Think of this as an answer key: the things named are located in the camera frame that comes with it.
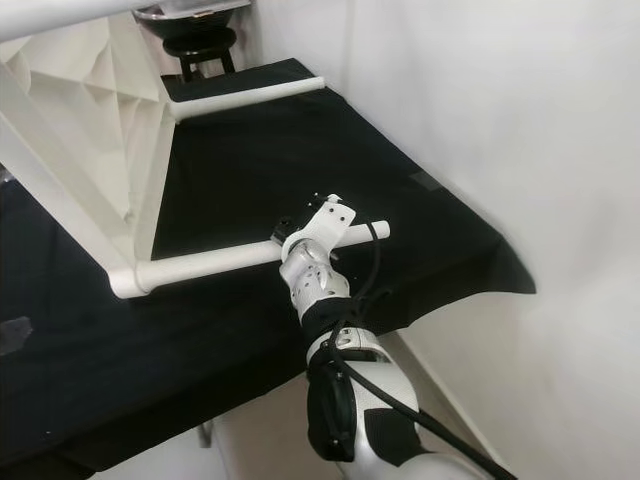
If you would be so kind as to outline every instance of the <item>white wall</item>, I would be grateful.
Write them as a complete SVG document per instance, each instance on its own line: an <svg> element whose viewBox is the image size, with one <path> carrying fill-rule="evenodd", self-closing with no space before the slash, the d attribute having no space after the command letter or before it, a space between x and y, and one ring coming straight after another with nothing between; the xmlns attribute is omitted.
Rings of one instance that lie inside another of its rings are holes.
<svg viewBox="0 0 640 480"><path fill-rule="evenodd" d="M535 297L405 336L525 479L640 469L640 2L257 0L248 63L297 57L501 230Z"/></svg>

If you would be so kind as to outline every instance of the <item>black cable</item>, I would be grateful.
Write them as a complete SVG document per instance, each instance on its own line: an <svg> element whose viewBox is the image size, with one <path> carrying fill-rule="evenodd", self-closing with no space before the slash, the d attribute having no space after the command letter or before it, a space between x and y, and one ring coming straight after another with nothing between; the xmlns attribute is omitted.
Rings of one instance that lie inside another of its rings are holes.
<svg viewBox="0 0 640 480"><path fill-rule="evenodd" d="M367 292L371 289L376 276L378 275L378 270L380 269L380 240L378 235L373 228L373 225L370 221L365 222L369 232L371 232L371 236L373 237L373 245L374 245L374 260L373 265L371 267L371 272L365 283L362 285L358 293L354 296L354 301L356 302L357 312L360 311L360 302L367 294ZM487 473L492 475L494 478L498 480L515 480L513 474L509 471L498 465L496 462L488 458L487 456L480 453L478 450L473 448L471 445L466 443L464 440L456 436L453 432L451 432L447 427L441 424L438 420L436 420L431 415L426 412L416 412L412 408L408 407L400 400L392 397L387 392L382 390L380 387L375 385L374 383L367 380L363 375L361 375L357 370L351 367L340 355L340 350L338 349L338 345L336 340L340 331L344 328L348 320L348 317L343 316L340 321L338 321L331 332L331 337L329 337L329 352L331 354L331 358L336 366L342 371L344 375L347 375L353 378L356 382L362 385L365 389L371 392L373 395L378 397L384 403L392 407L393 409L400 412L405 417L409 418L411 421L421 425L426 428L433 434L440 437L442 440L447 442L449 445L454 447L456 450L464 454L470 460L475 462L478 466L483 468Z"/></svg>

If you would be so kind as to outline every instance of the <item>table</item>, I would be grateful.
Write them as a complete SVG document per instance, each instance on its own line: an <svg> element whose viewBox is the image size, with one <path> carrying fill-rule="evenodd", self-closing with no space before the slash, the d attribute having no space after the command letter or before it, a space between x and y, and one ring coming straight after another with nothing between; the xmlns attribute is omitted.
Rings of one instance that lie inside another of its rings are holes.
<svg viewBox="0 0 640 480"><path fill-rule="evenodd" d="M287 60L167 86L182 101L311 76ZM178 125L153 258L264 240L314 192L391 225L365 318L376 333L477 292L535 291L498 232L329 89ZM304 370L277 264L120 300L20 185L0 202L0 321L34 328L0 358L3 479L88 478ZM371 245L338 253L357 290Z"/></svg>

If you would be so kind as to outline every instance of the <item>white robotic arm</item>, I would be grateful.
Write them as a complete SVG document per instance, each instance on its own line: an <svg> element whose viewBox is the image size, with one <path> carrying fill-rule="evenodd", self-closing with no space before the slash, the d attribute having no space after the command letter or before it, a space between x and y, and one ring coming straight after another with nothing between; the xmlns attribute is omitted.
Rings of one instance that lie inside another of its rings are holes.
<svg viewBox="0 0 640 480"><path fill-rule="evenodd" d="M416 423L368 388L373 384L420 415L411 382L375 335L359 325L361 295L352 298L349 282L331 266L331 250L356 212L335 195L316 194L315 205L318 210L304 228L293 232L284 221L286 228L274 233L282 242L280 274L307 341L313 448L322 458L338 462L351 480L491 478L457 457L426 451ZM373 227L370 231L377 240ZM364 377L364 382L356 377ZM515 478L496 467L495 478Z"/></svg>

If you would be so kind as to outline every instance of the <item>black cloth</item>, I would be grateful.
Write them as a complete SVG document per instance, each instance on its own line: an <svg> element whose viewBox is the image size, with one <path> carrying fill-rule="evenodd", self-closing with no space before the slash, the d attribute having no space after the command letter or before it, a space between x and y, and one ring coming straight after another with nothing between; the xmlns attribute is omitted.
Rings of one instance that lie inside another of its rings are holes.
<svg viewBox="0 0 640 480"><path fill-rule="evenodd" d="M168 90L186 100L309 76L288 60ZM499 233L329 89L176 126L153 258L262 241L314 192L391 225L366 317L376 333L473 293L534 292ZM277 264L119 300L20 185L0 200L0 321L33 326L0 357L1 478L87 478L304 370ZM371 244L338 255L357 290Z"/></svg>

